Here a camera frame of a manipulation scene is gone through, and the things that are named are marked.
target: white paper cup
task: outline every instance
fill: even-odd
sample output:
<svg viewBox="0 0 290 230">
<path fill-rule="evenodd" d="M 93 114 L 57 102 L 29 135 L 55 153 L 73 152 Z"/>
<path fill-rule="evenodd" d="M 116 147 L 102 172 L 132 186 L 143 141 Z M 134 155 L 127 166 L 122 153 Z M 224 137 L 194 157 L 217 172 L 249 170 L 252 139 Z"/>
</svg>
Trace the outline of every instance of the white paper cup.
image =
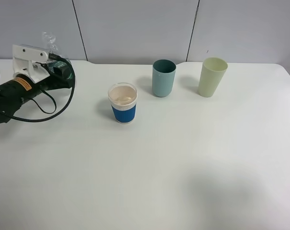
<svg viewBox="0 0 290 230">
<path fill-rule="evenodd" d="M 109 89 L 108 96 L 116 120 L 122 124 L 132 122 L 136 109 L 136 88 L 128 83 L 118 83 Z"/>
</svg>

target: teal cup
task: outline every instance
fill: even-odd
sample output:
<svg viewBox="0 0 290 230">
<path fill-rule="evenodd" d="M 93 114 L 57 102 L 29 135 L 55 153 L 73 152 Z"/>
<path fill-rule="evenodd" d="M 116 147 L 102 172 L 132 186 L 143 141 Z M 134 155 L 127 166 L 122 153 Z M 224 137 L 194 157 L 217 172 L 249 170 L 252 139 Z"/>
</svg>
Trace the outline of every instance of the teal cup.
<svg viewBox="0 0 290 230">
<path fill-rule="evenodd" d="M 176 64 L 170 60 L 158 60 L 153 65 L 153 94 L 166 97 L 172 92 Z"/>
</svg>

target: table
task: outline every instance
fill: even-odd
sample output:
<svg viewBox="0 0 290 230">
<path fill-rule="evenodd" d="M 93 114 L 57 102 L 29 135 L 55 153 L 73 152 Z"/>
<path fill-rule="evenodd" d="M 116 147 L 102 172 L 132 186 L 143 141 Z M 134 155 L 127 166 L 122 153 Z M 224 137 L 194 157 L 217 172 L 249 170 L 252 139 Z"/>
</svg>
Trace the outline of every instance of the table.
<svg viewBox="0 0 290 230">
<path fill-rule="evenodd" d="M 60 117 L 0 124 L 0 230 L 290 230 L 283 67 L 230 63 L 203 98 L 201 63 L 181 63 L 172 93 L 157 98 L 150 65 L 72 63 L 76 94 Z M 0 60 L 0 83 L 11 77 Z M 128 125 L 107 97 L 123 81 L 138 89 Z M 69 92 L 51 92 L 59 108 Z M 33 102 L 16 115 L 44 117 Z"/>
</svg>

